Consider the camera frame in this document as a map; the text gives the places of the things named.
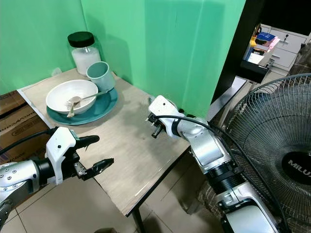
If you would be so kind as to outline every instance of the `power cord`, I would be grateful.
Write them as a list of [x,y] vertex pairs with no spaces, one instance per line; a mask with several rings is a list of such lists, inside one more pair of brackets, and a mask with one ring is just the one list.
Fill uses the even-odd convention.
[[[189,118],[189,117],[185,117],[185,116],[173,116],[173,115],[161,115],[161,116],[154,116],[155,119],[159,119],[159,118],[172,118],[172,119],[180,119],[180,120],[186,120],[186,121],[190,121],[192,123],[198,124],[203,126],[204,128],[206,128],[207,130],[213,132],[216,136],[218,136],[219,138],[221,138],[221,142],[224,144],[224,146],[226,148],[229,148],[227,143],[223,140],[223,138],[221,136],[219,136],[218,132],[216,132],[215,129],[211,128],[210,126],[208,126],[207,124],[204,124],[198,120]],[[227,132],[225,132],[224,130],[222,130],[221,128],[219,128],[218,126],[213,126],[215,127],[217,130],[219,130],[221,133],[223,133],[225,136],[227,136],[232,142],[233,144],[239,149],[239,151],[241,152],[242,156],[248,161],[248,163],[250,164],[250,166],[252,167],[252,169],[256,172],[256,174],[258,175],[259,179],[261,180],[261,182],[263,183],[263,185],[265,186],[265,188],[268,190],[269,194],[272,197],[273,203],[275,204],[276,208],[279,210],[279,213],[281,215],[282,218],[282,222],[284,224],[284,228],[286,229],[286,232],[290,233],[292,232],[288,226],[287,220],[285,218],[284,212],[282,210],[282,207],[278,201],[278,199],[276,198],[276,196],[274,195],[272,189],[269,187],[269,185],[267,184],[267,182],[263,179],[262,175],[259,173],[259,171],[256,169],[255,165],[253,164],[253,162],[248,158],[248,156],[246,155],[246,153],[244,152],[244,150],[240,147],[240,145],[234,140],[234,138],[232,138]]]
[[42,134],[48,134],[48,135],[53,135],[55,133],[55,131],[57,130],[58,127],[55,127],[53,129],[48,129],[48,130],[45,130],[45,131],[41,131],[41,132],[37,132],[37,133],[34,133],[30,136],[27,136],[25,138],[22,138],[21,140],[18,140],[17,142],[15,143],[12,143],[11,145],[7,146],[6,148],[0,150],[0,155],[2,155],[3,153],[6,153],[8,150],[12,149],[13,147],[25,142],[25,141],[28,141],[29,139],[32,139],[34,137],[37,137],[37,136],[40,136]]
[[[232,158],[233,162],[234,162],[236,165],[240,166],[240,165],[239,165],[239,162],[236,160],[236,158],[235,158],[235,156],[233,155],[233,153],[232,153],[230,147],[228,146],[228,144],[224,141],[224,139],[223,139],[222,137],[220,137],[220,136],[217,135],[217,134],[216,134],[216,136],[217,136],[217,138],[221,141],[221,143],[224,145],[226,151],[229,153],[229,155],[230,155],[230,157]],[[242,175],[251,183],[251,185],[252,185],[253,187],[255,187],[255,188],[257,189],[258,192],[260,192],[260,194],[261,194],[266,200],[268,200],[270,203],[273,203],[272,199],[271,199],[269,196],[267,196],[265,193],[263,193],[263,192],[260,191],[259,186],[245,173],[245,171],[242,172]]]

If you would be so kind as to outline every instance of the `metal spoon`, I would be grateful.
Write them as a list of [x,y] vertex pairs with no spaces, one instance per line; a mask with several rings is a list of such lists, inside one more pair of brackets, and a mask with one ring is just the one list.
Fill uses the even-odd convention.
[[100,95],[103,95],[103,94],[106,94],[108,91],[102,91],[102,92],[98,92],[94,95],[91,95],[91,96],[87,96],[87,97],[84,97],[84,98],[81,98],[79,96],[74,96],[72,98],[70,98],[66,104],[68,105],[71,105],[71,108],[70,108],[70,111],[67,115],[68,118],[70,117],[73,117],[74,116],[74,111],[73,111],[73,108],[75,105],[77,105],[81,100],[85,100],[87,98],[91,98],[91,97],[94,97],[94,96],[100,96]]

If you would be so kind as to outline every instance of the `fan grille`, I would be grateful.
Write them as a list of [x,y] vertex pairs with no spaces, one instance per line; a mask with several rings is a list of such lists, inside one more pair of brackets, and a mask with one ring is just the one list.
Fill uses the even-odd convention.
[[[311,225],[311,185],[290,178],[282,160],[290,152],[311,158],[310,122],[311,74],[302,74],[250,92],[234,108],[226,129],[272,188],[291,225]],[[261,192],[267,193],[251,166],[240,156],[237,160]]]

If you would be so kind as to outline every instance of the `drawer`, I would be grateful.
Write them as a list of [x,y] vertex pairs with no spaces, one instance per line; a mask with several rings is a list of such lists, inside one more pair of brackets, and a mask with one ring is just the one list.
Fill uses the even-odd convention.
[[278,36],[280,41],[276,45],[278,48],[290,52],[298,53],[302,43],[306,41],[305,38],[290,33],[281,32],[271,29],[270,34]]
[[275,61],[275,64],[283,67],[290,67],[295,57],[296,54],[293,52],[275,48],[271,58]]

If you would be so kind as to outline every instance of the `green backdrop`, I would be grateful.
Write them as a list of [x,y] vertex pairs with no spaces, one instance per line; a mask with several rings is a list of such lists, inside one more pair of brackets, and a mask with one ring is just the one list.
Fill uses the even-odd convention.
[[205,116],[244,2],[2,0],[0,93],[73,68],[67,35],[87,29],[120,77]]
[[0,0],[0,94],[74,68],[67,36],[81,30],[80,0]]

